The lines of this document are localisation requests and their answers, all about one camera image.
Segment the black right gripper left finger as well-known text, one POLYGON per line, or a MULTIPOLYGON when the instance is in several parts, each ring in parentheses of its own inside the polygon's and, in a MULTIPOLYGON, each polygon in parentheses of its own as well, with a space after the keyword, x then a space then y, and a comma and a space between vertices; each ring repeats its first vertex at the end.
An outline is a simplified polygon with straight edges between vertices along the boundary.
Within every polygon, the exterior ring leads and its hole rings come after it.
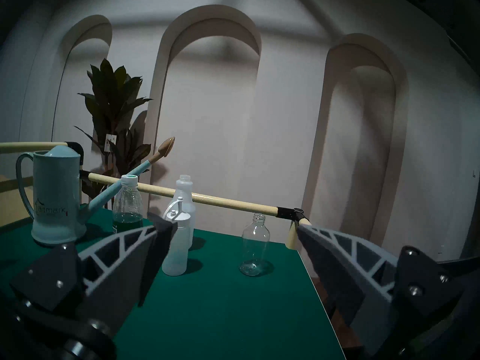
POLYGON ((62 243, 10 280, 10 359, 117 359, 114 336, 141 307, 178 230, 153 225, 77 251, 62 243))

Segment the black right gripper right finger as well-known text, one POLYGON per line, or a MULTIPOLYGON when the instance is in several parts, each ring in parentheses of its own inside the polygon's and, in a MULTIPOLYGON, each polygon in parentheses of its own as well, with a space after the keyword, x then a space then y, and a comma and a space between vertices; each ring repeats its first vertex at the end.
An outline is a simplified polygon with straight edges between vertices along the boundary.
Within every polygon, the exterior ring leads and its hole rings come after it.
POLYGON ((358 237, 299 224, 298 238, 363 345, 364 358, 456 358, 464 289, 419 249, 398 257, 358 237))

